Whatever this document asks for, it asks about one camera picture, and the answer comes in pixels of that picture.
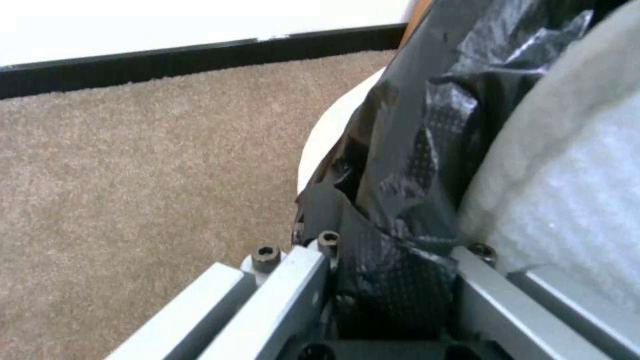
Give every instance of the beige carpet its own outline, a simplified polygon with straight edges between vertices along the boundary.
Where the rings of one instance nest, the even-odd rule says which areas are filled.
[[[214,262],[288,247],[308,132],[391,56],[0,101],[0,357],[103,357]]]

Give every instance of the black plastic bag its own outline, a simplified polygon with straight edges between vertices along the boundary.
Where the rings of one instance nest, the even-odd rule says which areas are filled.
[[[435,2],[298,199],[294,243],[340,233],[342,337],[438,336],[462,196],[515,106],[585,34],[593,6]]]

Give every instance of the silver metal frame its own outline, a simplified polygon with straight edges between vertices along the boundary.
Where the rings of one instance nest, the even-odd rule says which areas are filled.
[[[528,296],[615,359],[640,359],[640,318],[551,266],[509,274]]]
[[[215,263],[107,359],[194,359],[255,289],[253,275]]]
[[[452,252],[463,279],[460,327],[494,340],[515,359],[608,359],[464,247]]]
[[[200,359],[274,359],[292,335],[319,319],[328,274],[326,256],[294,247]]]

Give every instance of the baseboard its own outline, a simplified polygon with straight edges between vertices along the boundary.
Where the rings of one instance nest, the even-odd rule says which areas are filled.
[[[340,29],[0,67],[0,99],[137,83],[208,70],[396,49],[406,24]]]

